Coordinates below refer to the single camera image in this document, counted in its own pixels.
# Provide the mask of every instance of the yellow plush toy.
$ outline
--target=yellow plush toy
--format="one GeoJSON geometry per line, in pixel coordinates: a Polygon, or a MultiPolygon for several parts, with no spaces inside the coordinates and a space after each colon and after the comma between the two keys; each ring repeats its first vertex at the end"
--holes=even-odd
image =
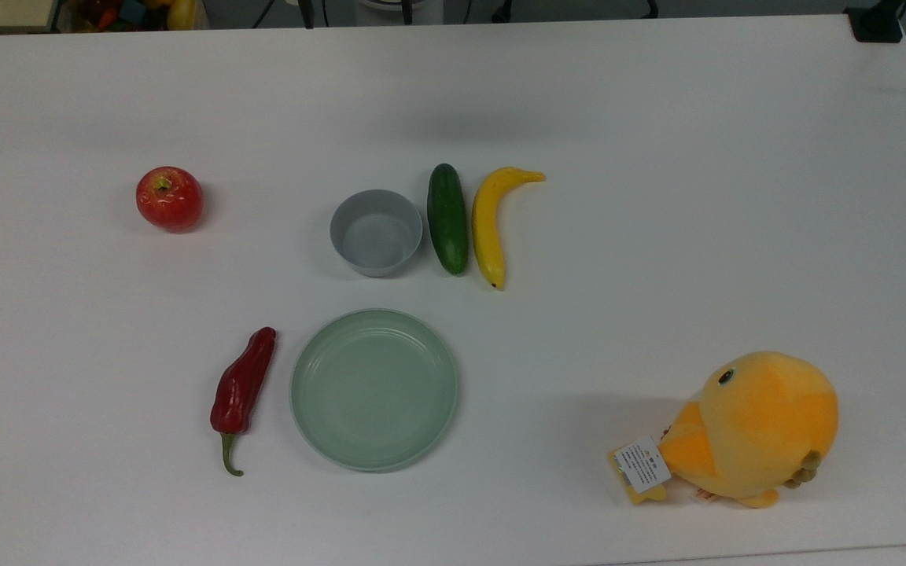
{"type": "Polygon", "coordinates": [[[838,433],[838,396],[812,363],[758,351],[719,368],[661,443],[676,476],[752,508],[812,480],[838,433]]]}

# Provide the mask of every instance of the green cucumber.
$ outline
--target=green cucumber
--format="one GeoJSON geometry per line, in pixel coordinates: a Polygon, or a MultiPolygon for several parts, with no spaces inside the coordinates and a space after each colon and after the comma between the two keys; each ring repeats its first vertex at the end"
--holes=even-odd
{"type": "Polygon", "coordinates": [[[453,275],[467,269],[467,207],[460,175],[450,164],[439,164],[429,178],[429,233],[439,263],[453,275]]]}

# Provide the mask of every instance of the banana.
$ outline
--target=banana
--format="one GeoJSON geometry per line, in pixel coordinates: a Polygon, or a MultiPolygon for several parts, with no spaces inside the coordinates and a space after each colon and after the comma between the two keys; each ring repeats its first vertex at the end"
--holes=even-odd
{"type": "Polygon", "coordinates": [[[508,191],[528,182],[542,182],[547,177],[539,171],[523,171],[515,167],[503,167],[492,172],[481,183],[474,197],[471,214],[471,228],[474,231],[474,255],[477,265],[488,283],[495,289],[506,285],[506,257],[503,243],[499,239],[499,201],[508,191]]]}

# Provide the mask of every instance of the apple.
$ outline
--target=apple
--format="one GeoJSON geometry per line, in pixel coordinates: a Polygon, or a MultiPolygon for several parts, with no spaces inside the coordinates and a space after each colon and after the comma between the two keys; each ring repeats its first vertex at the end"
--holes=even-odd
{"type": "Polygon", "coordinates": [[[167,232],[187,232],[201,218],[201,184],[180,167],[156,167],[135,190],[142,218],[167,232]]]}

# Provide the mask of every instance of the light green plate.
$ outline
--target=light green plate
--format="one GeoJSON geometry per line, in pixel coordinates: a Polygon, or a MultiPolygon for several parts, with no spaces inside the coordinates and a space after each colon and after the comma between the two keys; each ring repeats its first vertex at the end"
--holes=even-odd
{"type": "Polygon", "coordinates": [[[292,415],[320,454],[391,472],[428,454],[456,408],[446,344],[396,311],[356,311],[313,336],[292,373],[292,415]]]}

